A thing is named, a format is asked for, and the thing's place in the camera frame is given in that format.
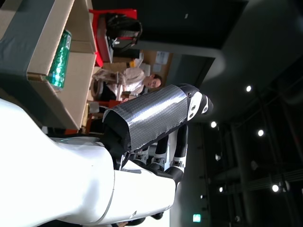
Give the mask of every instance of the poster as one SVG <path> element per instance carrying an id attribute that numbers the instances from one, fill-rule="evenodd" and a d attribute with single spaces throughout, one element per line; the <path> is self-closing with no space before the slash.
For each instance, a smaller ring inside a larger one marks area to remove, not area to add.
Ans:
<path id="1" fill-rule="evenodd" d="M 162 68 L 162 65 L 154 64 L 153 67 L 152 67 L 152 71 L 153 72 L 161 72 L 161 68 Z"/>
<path id="2" fill-rule="evenodd" d="M 169 59 L 169 52 L 157 51 L 156 64 L 166 65 Z"/>

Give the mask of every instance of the ceiling light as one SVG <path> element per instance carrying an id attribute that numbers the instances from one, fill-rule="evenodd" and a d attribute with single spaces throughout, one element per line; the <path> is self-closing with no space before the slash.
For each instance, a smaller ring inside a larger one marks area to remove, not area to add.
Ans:
<path id="1" fill-rule="evenodd" d="M 274 185 L 272 186 L 272 190 L 273 190 L 274 192 L 279 191 L 279 186 L 276 185 L 276 184 L 274 184 Z"/>
<path id="2" fill-rule="evenodd" d="M 215 127 L 217 126 L 217 122 L 211 122 L 210 126 L 211 126 L 212 128 L 215 128 Z"/>
<path id="3" fill-rule="evenodd" d="M 258 131 L 258 136 L 263 136 L 264 135 L 264 131 L 262 130 L 262 129 L 260 129 L 259 131 Z"/>
<path id="4" fill-rule="evenodd" d="M 216 159 L 216 161 L 219 161 L 220 159 L 221 159 L 221 156 L 219 156 L 219 155 L 215 155 L 215 159 Z"/>
<path id="5" fill-rule="evenodd" d="M 251 86 L 247 86 L 247 87 L 246 87 L 246 91 L 247 91 L 247 92 L 250 92 L 250 91 L 251 91 Z"/>

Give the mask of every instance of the black bag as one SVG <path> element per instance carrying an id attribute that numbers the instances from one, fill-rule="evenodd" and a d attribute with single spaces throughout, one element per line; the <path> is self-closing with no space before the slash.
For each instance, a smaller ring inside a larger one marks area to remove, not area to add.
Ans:
<path id="1" fill-rule="evenodd" d="M 126 51 L 137 44 L 142 34 L 142 25 L 140 21 L 127 17 L 124 14 L 107 13 L 105 16 L 105 22 L 107 28 L 106 35 L 111 40 L 116 40 L 120 37 L 128 37 L 131 39 L 131 42 L 120 49 L 120 52 Z"/>

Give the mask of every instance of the white robot body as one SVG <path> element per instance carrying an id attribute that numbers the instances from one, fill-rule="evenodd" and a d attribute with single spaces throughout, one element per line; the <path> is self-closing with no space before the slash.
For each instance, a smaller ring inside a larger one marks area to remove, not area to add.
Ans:
<path id="1" fill-rule="evenodd" d="M 1 99 L 0 113 L 5 129 L 0 130 L 1 225 L 34 227 L 60 219 L 94 226 L 146 217 L 172 206 L 172 179 L 131 161 L 122 171 L 114 170 L 102 144 L 86 137 L 53 141 L 20 107 Z M 12 122 L 21 127 L 20 135 Z"/>

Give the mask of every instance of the gray tape wrap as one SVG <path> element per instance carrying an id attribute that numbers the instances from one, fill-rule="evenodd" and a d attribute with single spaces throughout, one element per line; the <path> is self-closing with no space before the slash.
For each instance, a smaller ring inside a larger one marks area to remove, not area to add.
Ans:
<path id="1" fill-rule="evenodd" d="M 187 118 L 187 96 L 177 86 L 169 85 L 112 109 L 128 124 L 132 151 L 179 126 Z"/>

